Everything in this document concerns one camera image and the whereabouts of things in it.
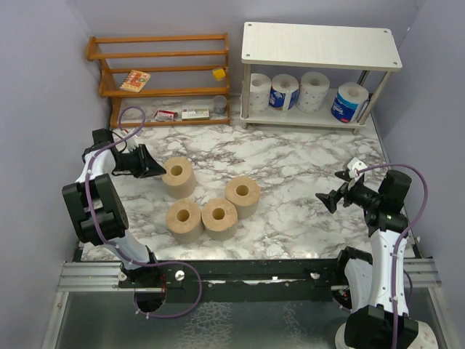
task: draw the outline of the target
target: yellow sponge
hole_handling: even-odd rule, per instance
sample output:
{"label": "yellow sponge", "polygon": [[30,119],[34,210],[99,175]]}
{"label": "yellow sponge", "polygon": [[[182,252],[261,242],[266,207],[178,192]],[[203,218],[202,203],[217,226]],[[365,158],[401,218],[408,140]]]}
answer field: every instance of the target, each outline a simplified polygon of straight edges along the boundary
{"label": "yellow sponge", "polygon": [[226,73],[223,68],[216,68],[212,70],[211,72],[213,73],[213,76],[217,81],[221,81],[222,79],[226,77]]}

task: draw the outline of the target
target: orange book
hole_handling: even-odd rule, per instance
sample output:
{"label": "orange book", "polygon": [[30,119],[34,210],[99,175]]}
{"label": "orange book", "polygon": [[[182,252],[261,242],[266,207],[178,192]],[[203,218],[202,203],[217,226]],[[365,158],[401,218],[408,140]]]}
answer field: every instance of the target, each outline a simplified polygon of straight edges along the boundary
{"label": "orange book", "polygon": [[139,92],[150,79],[150,74],[142,71],[131,71],[119,87],[124,91]]}

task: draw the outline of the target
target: roll core hole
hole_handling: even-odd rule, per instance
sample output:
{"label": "roll core hole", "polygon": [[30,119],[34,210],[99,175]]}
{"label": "roll core hole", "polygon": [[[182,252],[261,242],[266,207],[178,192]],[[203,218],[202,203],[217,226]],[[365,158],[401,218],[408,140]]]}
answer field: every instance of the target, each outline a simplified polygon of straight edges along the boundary
{"label": "roll core hole", "polygon": [[211,215],[215,220],[222,220],[223,218],[225,218],[225,211],[220,208],[214,209]]}
{"label": "roll core hole", "polygon": [[171,174],[174,176],[179,176],[180,174],[182,174],[182,167],[178,165],[173,166],[171,168]]}
{"label": "roll core hole", "polygon": [[263,84],[262,80],[259,80],[259,79],[254,79],[252,81],[252,85],[255,87],[261,86],[262,84]]}
{"label": "roll core hole", "polygon": [[280,82],[280,85],[281,85],[282,88],[287,89],[288,87],[291,86],[291,83],[289,81],[287,81],[287,80],[282,80]]}
{"label": "roll core hole", "polygon": [[351,97],[357,97],[358,96],[358,91],[356,89],[350,89],[348,91],[349,96]]}
{"label": "roll core hole", "polygon": [[239,185],[235,192],[240,196],[246,196],[248,194],[248,188],[245,185]]}
{"label": "roll core hole", "polygon": [[186,220],[189,219],[189,217],[190,217],[190,213],[186,209],[180,210],[176,215],[177,220],[179,220],[180,222],[185,222]]}
{"label": "roll core hole", "polygon": [[321,81],[318,80],[318,79],[312,79],[312,80],[310,80],[310,85],[312,85],[312,86],[320,86]]}

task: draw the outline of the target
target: white shelf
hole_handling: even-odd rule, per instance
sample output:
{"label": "white shelf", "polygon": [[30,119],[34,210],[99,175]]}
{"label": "white shelf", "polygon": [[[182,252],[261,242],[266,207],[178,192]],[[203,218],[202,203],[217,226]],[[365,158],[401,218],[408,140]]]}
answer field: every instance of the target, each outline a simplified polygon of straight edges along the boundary
{"label": "white shelf", "polygon": [[246,22],[242,62],[315,68],[399,71],[391,30]]}
{"label": "white shelf", "polygon": [[337,129],[362,129],[365,127],[365,125],[358,124],[356,120],[352,120],[348,124],[345,124],[331,114],[331,107],[333,106],[336,91],[336,89],[330,89],[328,91],[321,109],[316,113],[304,113],[295,105],[285,113],[276,111],[268,106],[265,111],[257,112],[250,110],[247,119],[243,119],[241,111],[240,119],[247,124],[277,124]]}

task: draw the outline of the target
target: wooden rail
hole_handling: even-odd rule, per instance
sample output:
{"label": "wooden rail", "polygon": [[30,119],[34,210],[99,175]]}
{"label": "wooden rail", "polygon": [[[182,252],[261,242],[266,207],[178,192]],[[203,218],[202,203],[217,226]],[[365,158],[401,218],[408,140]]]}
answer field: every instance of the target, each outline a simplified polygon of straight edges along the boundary
{"label": "wooden rail", "polygon": [[[177,51],[177,52],[118,52],[104,53],[100,49],[100,44],[128,44],[143,42],[163,42],[163,41],[205,41],[224,40],[225,49],[204,50],[204,51]],[[213,56],[224,55],[225,63],[222,65],[189,65],[175,67],[137,67],[137,68],[114,68],[111,69],[107,60],[113,58],[157,58],[157,57],[190,57],[190,56]],[[205,124],[230,124],[230,72],[229,72],[229,41],[227,33],[214,35],[191,35],[191,36],[138,36],[128,38],[95,38],[91,37],[86,47],[86,58],[89,61],[98,60],[101,69],[101,79],[99,94],[101,97],[112,99],[113,110],[111,113],[110,125],[118,127],[118,116],[123,98],[151,98],[151,97],[190,97],[190,96],[212,96],[224,95],[227,98],[227,119],[220,120],[192,120],[192,121],[169,121],[157,122],[149,121],[145,123],[147,127],[159,126],[192,126]],[[145,71],[150,73],[170,72],[170,71],[210,71],[215,68],[223,68],[226,72],[224,87],[193,87],[185,89],[142,89],[142,91],[129,92],[120,90],[116,84],[113,74],[129,73],[131,70]],[[137,127],[139,123],[124,123],[125,127]]]}

